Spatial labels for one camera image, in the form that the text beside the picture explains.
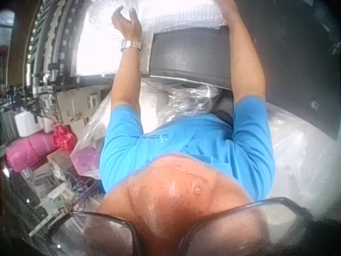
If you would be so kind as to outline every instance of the man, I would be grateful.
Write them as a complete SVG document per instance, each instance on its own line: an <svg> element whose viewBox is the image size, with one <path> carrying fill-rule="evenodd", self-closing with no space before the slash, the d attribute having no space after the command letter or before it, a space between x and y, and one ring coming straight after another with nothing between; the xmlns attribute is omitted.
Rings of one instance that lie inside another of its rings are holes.
<svg viewBox="0 0 341 256"><path fill-rule="evenodd" d="M262 66L235 1L215 2L230 30L233 126L204 114L143 134L141 25L133 9L131 21L120 14L123 7L113 14L114 27L135 43L123 49L112 87L100 160L107 195L98 212L132 223L149 255L172 255L198 220L264 199L272 186L275 165ZM259 229L246 224L232 230L248 236Z"/></svg>

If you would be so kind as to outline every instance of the shirt sleeve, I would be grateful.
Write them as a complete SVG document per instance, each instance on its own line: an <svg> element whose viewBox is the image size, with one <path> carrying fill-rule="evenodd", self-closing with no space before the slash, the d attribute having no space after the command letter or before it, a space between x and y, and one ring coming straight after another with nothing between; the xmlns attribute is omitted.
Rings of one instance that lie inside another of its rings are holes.
<svg viewBox="0 0 341 256"><path fill-rule="evenodd" d="M100 176L106 192L129 175L130 152L142 135L141 119L129 105L119 105L111 112L100 158Z"/></svg>
<svg viewBox="0 0 341 256"><path fill-rule="evenodd" d="M241 181L254 200L266 198L275 173L275 163L265 103L251 95L234 110L232 141L235 165Z"/></svg>

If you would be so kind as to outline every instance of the metal watch band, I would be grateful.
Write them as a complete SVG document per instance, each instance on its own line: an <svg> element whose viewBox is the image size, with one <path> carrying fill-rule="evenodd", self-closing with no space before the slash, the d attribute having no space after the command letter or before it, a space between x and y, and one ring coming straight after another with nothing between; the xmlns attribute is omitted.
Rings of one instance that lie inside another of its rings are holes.
<svg viewBox="0 0 341 256"><path fill-rule="evenodd" d="M142 48L143 48L143 43L141 43L141 42L135 42L135 41L130 41L130 40L123 40L123 41L122 41L121 52L122 52L124 49L127 49L127 48L137 48L137 49L139 49L139 50L141 51Z"/></svg>

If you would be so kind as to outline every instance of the black frame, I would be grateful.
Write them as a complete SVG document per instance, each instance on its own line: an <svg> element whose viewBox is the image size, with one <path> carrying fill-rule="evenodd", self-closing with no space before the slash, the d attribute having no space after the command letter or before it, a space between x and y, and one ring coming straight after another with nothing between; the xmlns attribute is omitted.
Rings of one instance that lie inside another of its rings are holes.
<svg viewBox="0 0 341 256"><path fill-rule="evenodd" d="M286 206L287 208L289 208L290 210L292 210L298 217L300 218L306 218L307 221L312 220L313 216L312 214L306 209L306 208L302 208L300 207L298 204L296 204L295 202L293 202L292 200L285 198L285 197L276 197L276 198L271 198L271 199L266 199L266 200L262 200L262 201L258 201L258 202L253 202L250 204L246 204L243 206L238 206L217 214L213 214L210 215L208 217L203 218L202 220L199 220L188 232L186 235L183 236L183 238L181 239L181 242L177 248L177 251L175 252L175 256L181 256L181 255L186 255L187 250L189 248L190 242L194 236L194 234L203 226L215 221L216 219L228 216L228 215L232 215L241 211L244 211L246 209L251 210L253 208L256 208L260 205L272 205L272 204L282 204L284 206ZM133 224L119 219L119 218L115 218L115 217L111 217L105 214L101 214L101 213L93 213L93 212L72 212L72 213L68 213L65 216L63 216L59 221L57 221L48 231L47 233L47 238L48 241L54 246L54 243L52 241L52 236L55 234L55 232L70 218L75 217L75 216L96 216L96 217L101 217L101 218L105 218L109 221L113 221L115 223L119 223L127 228L129 228L129 230L132 233L132 238L133 238L133 255L138 255L138 256L143 256L143 251L141 250L141 245L143 244L142 241L139 239L137 231L134 227Z"/></svg>

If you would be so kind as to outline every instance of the blue polo shirt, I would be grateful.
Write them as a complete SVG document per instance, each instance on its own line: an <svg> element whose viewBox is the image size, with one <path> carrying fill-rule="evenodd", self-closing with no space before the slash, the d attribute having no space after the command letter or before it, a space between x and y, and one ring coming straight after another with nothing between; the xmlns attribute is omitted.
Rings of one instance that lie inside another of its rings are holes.
<svg viewBox="0 0 341 256"><path fill-rule="evenodd" d="M185 153L234 177L254 200L269 193L275 171L266 107L257 96L241 99L233 127L212 114L183 116L143 134L139 115L129 105L111 113L100 159L106 192L155 158Z"/></svg>

